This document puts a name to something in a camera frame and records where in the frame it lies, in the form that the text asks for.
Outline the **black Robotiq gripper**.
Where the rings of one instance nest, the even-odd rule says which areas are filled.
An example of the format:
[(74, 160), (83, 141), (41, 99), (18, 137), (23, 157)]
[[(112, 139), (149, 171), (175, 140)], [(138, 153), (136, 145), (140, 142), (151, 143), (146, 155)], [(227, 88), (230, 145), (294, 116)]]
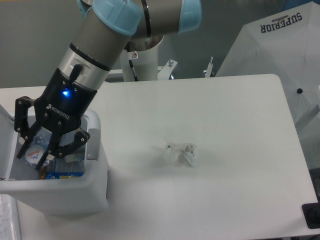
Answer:
[[(37, 163), (36, 170), (43, 166), (49, 155), (63, 158), (85, 145), (90, 138), (90, 134), (80, 127), (81, 117), (97, 91), (76, 82), (82, 69), (75, 67), (69, 76), (64, 76), (57, 68), (40, 97), (32, 99), (22, 96), (15, 100), (14, 130), (24, 140), (16, 155), (18, 159), (26, 153), (41, 127), (51, 132), (49, 144)], [(32, 106), (36, 121), (29, 127), (28, 109)], [(73, 130), (76, 130), (73, 142), (60, 146), (62, 136)]]

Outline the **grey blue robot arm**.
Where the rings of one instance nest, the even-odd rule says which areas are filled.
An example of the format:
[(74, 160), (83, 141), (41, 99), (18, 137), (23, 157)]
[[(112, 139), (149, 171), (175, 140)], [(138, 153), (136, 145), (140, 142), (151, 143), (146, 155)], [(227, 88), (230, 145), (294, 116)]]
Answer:
[(17, 158), (40, 129), (51, 133), (37, 169), (48, 156), (63, 158), (87, 143), (81, 118), (128, 42), (194, 30), (202, 20), (199, 0), (80, 0), (78, 6), (84, 21), (43, 93), (15, 101)]

